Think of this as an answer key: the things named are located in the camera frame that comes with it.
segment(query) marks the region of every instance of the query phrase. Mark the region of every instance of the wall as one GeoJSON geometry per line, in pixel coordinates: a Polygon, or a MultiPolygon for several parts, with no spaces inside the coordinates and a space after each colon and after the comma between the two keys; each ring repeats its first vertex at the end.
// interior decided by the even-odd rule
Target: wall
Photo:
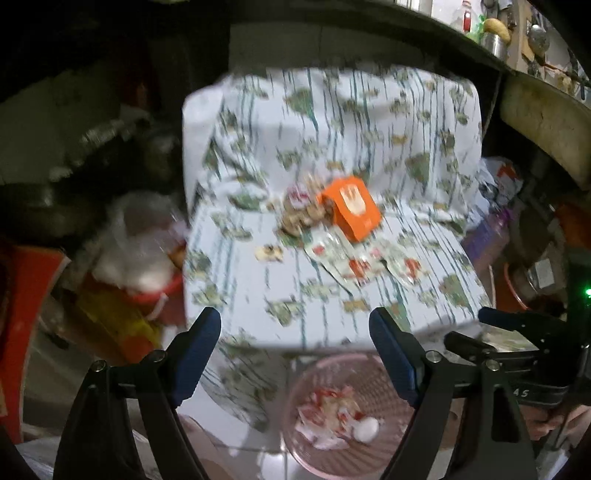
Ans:
{"type": "Polygon", "coordinates": [[[233,25],[230,31],[231,69],[259,65],[301,67],[335,58],[406,64],[424,61],[418,48],[344,28],[270,22],[233,25]]]}

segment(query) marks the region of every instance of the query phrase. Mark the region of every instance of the screw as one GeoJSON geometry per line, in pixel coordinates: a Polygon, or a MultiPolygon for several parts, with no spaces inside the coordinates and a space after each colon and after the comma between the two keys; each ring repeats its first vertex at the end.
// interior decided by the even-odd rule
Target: screw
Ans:
{"type": "Polygon", "coordinates": [[[148,358],[151,362],[157,364],[166,358],[166,352],[164,350],[153,350],[148,354],[148,358]]]}
{"type": "Polygon", "coordinates": [[[499,362],[493,360],[492,358],[489,358],[485,362],[485,365],[488,368],[488,370],[492,370],[493,372],[498,372],[501,369],[501,365],[499,364],[499,362]]]}
{"type": "Polygon", "coordinates": [[[438,364],[441,361],[441,354],[435,350],[429,350],[427,353],[425,353],[425,357],[432,364],[438,364]]]}
{"type": "Polygon", "coordinates": [[[93,362],[93,364],[90,366],[90,369],[93,372],[100,372],[102,370],[104,370],[107,366],[107,362],[105,362],[104,360],[97,360],[96,362],[93,362]]]}

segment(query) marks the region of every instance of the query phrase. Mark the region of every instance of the white egg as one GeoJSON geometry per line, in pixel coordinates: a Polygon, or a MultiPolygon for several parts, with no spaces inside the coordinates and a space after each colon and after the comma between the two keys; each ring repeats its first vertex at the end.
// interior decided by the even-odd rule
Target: white egg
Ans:
{"type": "Polygon", "coordinates": [[[359,420],[353,427],[353,438],[358,442],[370,443],[378,436],[379,421],[373,417],[359,420]]]}

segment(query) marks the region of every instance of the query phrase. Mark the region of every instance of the orange box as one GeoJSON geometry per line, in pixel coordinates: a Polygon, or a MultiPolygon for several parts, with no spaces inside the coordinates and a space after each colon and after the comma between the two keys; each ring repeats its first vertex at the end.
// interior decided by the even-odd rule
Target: orange box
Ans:
{"type": "Polygon", "coordinates": [[[373,198],[363,180],[357,177],[337,179],[319,195],[318,201],[334,203],[333,223],[351,242],[360,242],[382,221],[373,198]]]}

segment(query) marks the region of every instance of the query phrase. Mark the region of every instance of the floral tablecloth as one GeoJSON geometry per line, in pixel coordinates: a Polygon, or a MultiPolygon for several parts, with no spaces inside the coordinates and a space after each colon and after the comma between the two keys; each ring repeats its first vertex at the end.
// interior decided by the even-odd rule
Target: floral tablecloth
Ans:
{"type": "Polygon", "coordinates": [[[458,240],[480,167],[469,82],[406,67],[267,70],[192,94],[183,115],[186,312],[221,313],[202,385],[232,415],[267,428],[267,402],[294,355],[373,350],[368,317],[378,306],[426,335],[489,305],[458,240]],[[308,174],[362,178],[384,213],[373,235],[416,253],[426,271],[419,285],[385,273],[347,292],[308,258],[306,236],[278,230],[275,200],[308,174]],[[283,262],[258,261],[265,244],[282,245],[283,262]]]}

